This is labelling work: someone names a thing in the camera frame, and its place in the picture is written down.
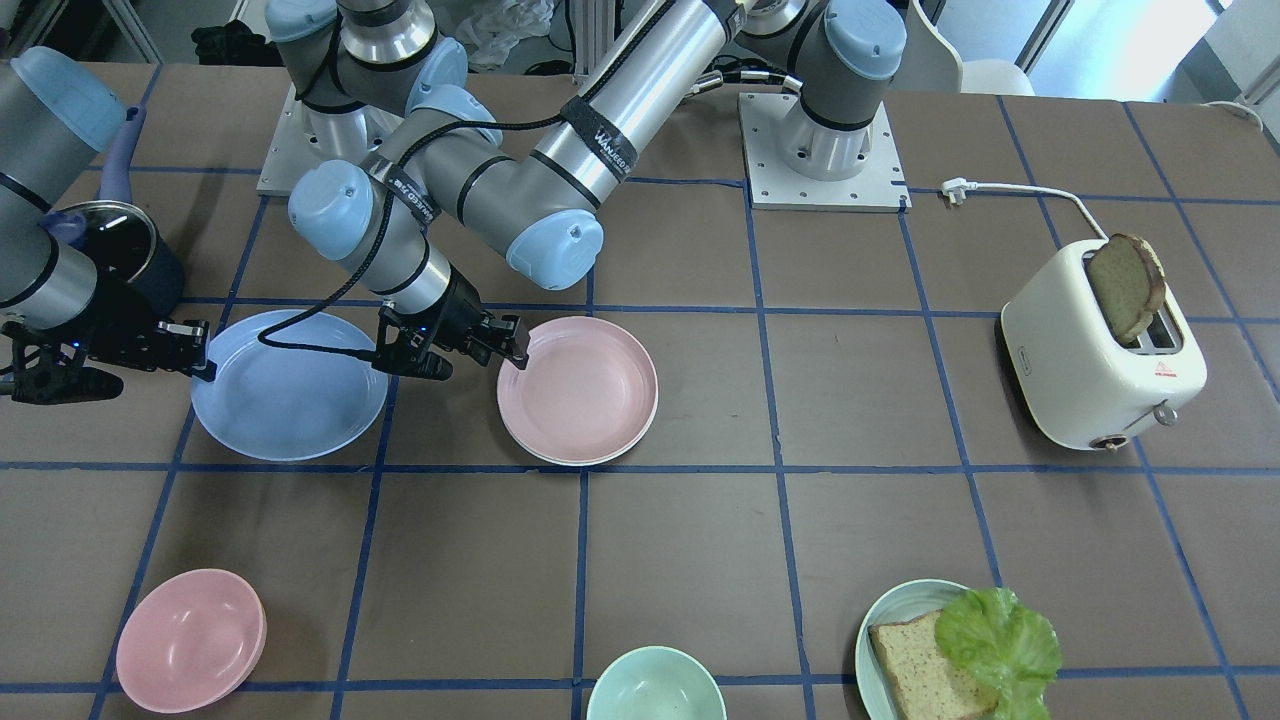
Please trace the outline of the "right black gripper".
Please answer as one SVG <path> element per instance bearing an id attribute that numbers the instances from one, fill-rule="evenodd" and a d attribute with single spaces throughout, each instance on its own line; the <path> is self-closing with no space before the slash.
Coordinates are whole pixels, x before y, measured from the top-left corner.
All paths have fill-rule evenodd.
<path id="1" fill-rule="evenodd" d="M 122 281 L 100 281 L 87 306 L 72 319 L 38 328 L 33 319 L 3 323 L 12 361 L 3 369 L 3 395 L 18 404 L 51 406 L 116 398 L 120 377 L 101 364 L 140 372 L 180 372 L 212 383 L 218 364 L 191 364 L 191 345 L 205 345 L 206 320 L 172 322 Z"/>

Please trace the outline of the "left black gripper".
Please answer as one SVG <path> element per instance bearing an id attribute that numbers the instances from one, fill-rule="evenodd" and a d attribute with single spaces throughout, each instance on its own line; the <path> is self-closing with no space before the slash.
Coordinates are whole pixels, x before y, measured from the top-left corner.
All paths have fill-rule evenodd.
<path id="1" fill-rule="evenodd" d="M 390 375 L 447 380 L 453 366 L 443 357 L 453 351 L 485 366 L 500 355 L 517 370 L 529 366 L 526 323 L 518 315 L 493 316 L 475 287 L 462 275 L 451 278 L 430 307 L 408 314 L 384 305 L 379 310 L 372 368 Z"/>

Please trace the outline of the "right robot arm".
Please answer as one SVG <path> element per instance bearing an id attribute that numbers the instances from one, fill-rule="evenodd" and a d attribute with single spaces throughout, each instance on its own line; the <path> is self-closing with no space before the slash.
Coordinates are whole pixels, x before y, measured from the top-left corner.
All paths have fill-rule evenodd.
<path id="1" fill-rule="evenodd" d="M 97 152 L 108 150 L 125 120 L 116 95 L 77 61 L 50 47 L 32 47 L 3 67 L 3 336 L 12 365 L 3 368 L 3 395 L 15 402 L 58 405 L 118 397 L 123 379 L 95 360 L 141 372 L 179 372 L 216 383 L 207 356 L 209 324 L 175 324 L 155 311 L 125 281 L 99 266 L 46 225 L 76 215 L 52 213 Z M 353 357 L 392 375 L 447 380 L 452 365 L 435 347 L 463 355 L 480 348 L 490 319 L 475 288 L 451 266 L 434 304 L 416 314 L 402 305 L 380 310 L 375 348 L 334 348 L 271 337 L 317 316 L 330 300 L 260 331 L 250 346 Z"/>

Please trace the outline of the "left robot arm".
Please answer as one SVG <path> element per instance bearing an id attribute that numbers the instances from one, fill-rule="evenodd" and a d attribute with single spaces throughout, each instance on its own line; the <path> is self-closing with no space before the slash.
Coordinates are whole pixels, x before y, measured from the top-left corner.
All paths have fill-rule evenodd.
<path id="1" fill-rule="evenodd" d="M 799 81 L 780 138 L 791 168 L 824 182 L 858 173 L 854 147 L 908 46 L 891 1 L 652 1 L 557 111 L 517 126 L 466 91 L 466 51 L 425 1 L 270 1 L 265 20 L 305 106 L 399 118 L 357 161 L 306 172 L 288 211 L 351 284 L 384 301 L 375 347 L 344 355 L 429 380 L 451 377 L 447 351 L 479 365 L 529 361 L 521 319 L 488 311 L 429 243 L 436 217 L 470 228 L 534 284 L 568 288 L 603 247 L 596 210 L 726 44 Z M 543 131 L 524 160 L 500 147 L 517 129 Z"/>

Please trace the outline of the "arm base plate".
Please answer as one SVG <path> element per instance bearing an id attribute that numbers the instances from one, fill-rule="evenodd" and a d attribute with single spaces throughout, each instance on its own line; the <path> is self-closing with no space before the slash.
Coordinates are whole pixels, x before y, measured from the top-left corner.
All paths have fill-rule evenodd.
<path id="1" fill-rule="evenodd" d="M 324 161 L 360 163 L 379 149 L 401 122 L 399 117 L 371 106 L 343 114 L 320 113 L 296 99 L 291 86 L 262 160 L 256 184 L 259 195 L 291 195 L 298 179 Z"/>
<path id="2" fill-rule="evenodd" d="M 740 94 L 751 202 L 758 209 L 897 213 L 911 208 L 884 105 L 868 126 L 817 124 L 791 94 Z"/>

